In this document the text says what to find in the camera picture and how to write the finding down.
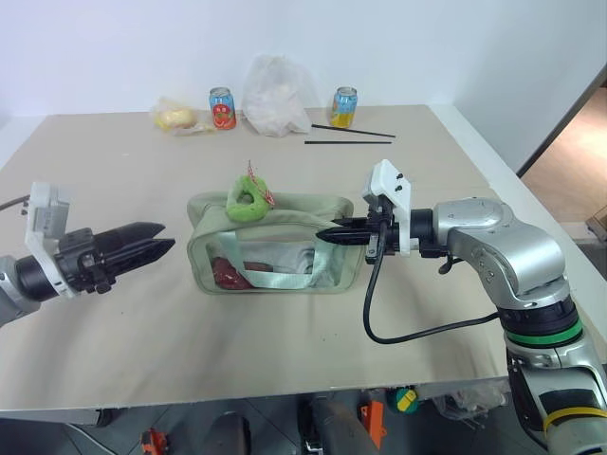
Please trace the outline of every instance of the white plastic bag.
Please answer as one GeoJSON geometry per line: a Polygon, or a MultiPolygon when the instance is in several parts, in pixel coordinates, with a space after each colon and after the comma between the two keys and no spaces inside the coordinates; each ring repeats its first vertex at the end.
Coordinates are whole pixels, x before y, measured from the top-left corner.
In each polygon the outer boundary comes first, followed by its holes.
{"type": "Polygon", "coordinates": [[[245,81],[243,112],[260,135],[310,132],[312,122],[299,97],[302,80],[302,70],[285,57],[255,59],[245,81]]]}

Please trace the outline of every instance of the beige table surface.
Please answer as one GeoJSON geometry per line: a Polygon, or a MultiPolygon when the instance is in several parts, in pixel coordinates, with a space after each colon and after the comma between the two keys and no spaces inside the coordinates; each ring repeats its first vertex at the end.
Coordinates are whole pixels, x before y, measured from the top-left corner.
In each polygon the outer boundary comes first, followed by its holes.
{"type": "MultiPolygon", "coordinates": [[[[311,113],[326,123],[324,111],[311,113]]],[[[369,140],[313,130],[257,136],[245,122],[210,136],[173,137],[146,114],[47,118],[0,172],[0,193],[31,181],[72,195],[68,230],[101,232],[133,221],[167,226],[176,245],[158,263],[118,278],[106,295],[55,299],[0,330],[0,410],[131,406],[334,388],[430,383],[506,374],[497,321],[402,345],[367,338],[361,321],[371,267],[338,295],[208,296],[186,256],[188,199],[228,189],[248,160],[274,191],[333,193],[359,215],[366,174],[389,158],[413,183],[413,206],[494,196],[426,106],[360,108],[354,127],[397,135],[392,145],[304,145],[369,140]]],[[[0,251],[21,257],[25,219],[0,213],[0,251]]],[[[397,336],[484,316],[494,307],[466,264],[439,276],[441,260],[387,258],[372,325],[397,336]]]]}

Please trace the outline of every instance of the green pouch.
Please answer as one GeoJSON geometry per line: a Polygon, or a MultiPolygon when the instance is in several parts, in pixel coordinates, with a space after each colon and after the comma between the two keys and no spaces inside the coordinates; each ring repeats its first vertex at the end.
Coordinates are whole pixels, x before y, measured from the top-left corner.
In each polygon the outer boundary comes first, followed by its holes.
{"type": "Polygon", "coordinates": [[[188,202],[194,228],[188,258],[198,287],[209,294],[326,293],[350,287],[359,273],[362,246],[329,244],[316,233],[336,226],[333,219],[352,216],[352,203],[338,196],[273,196],[274,208],[250,223],[228,218],[226,192],[200,194],[188,202]],[[249,287],[226,285],[226,277],[233,275],[249,287]]]}

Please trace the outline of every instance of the soda can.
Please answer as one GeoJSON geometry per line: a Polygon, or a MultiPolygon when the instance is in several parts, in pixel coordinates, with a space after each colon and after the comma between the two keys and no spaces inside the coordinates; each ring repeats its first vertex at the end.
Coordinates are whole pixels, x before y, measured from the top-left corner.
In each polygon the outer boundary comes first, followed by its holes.
{"type": "Polygon", "coordinates": [[[209,93],[212,123],[219,130],[230,130],[236,126],[234,97],[226,87],[215,87],[209,93]]]}
{"type": "Polygon", "coordinates": [[[357,109],[357,89],[354,87],[340,87],[333,98],[331,124],[338,128],[349,128],[357,109]]]}

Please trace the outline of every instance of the chopsticks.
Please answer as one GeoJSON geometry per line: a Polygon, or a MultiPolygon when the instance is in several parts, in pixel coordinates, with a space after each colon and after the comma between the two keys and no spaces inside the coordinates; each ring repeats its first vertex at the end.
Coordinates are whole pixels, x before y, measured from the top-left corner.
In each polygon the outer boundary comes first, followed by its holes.
{"type": "Polygon", "coordinates": [[[392,144],[389,140],[305,140],[304,144],[392,144]]]}
{"type": "Polygon", "coordinates": [[[316,123],[312,123],[312,128],[321,128],[323,130],[345,131],[347,133],[358,133],[360,135],[396,137],[395,135],[386,135],[384,133],[373,133],[371,131],[350,130],[349,128],[338,128],[337,126],[317,125],[316,123]]]}

